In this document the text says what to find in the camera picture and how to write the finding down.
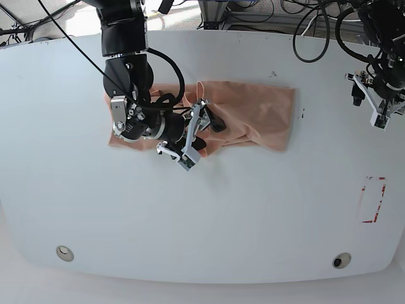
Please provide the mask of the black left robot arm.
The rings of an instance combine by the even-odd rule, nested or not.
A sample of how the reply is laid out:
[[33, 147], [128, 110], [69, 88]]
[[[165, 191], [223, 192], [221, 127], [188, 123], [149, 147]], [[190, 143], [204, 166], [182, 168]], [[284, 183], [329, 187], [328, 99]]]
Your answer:
[[[348, 5], [337, 17], [335, 38], [349, 56], [366, 68], [345, 78], [352, 82], [353, 105], [367, 100], [373, 109], [370, 123], [386, 130], [393, 114], [404, 114], [404, 1], [342, 1]], [[366, 37], [379, 48], [377, 55], [363, 56], [349, 49], [340, 36], [345, 18], [356, 13]]]

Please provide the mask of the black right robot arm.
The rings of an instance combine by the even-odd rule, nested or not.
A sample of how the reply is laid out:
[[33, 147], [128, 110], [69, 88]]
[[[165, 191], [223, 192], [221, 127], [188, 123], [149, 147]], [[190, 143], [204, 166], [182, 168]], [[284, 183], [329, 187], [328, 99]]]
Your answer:
[[[177, 64], [148, 45], [147, 17], [143, 1], [88, 1], [101, 22], [102, 54], [106, 59], [103, 86], [109, 96], [113, 135], [134, 143], [140, 138], [155, 140], [158, 154], [166, 154], [185, 170], [200, 159], [206, 143], [197, 136], [212, 127], [225, 130], [225, 122], [198, 99], [181, 106], [185, 80]], [[152, 99], [154, 74], [147, 61], [153, 54], [165, 60], [178, 77], [178, 94], [164, 93]]]

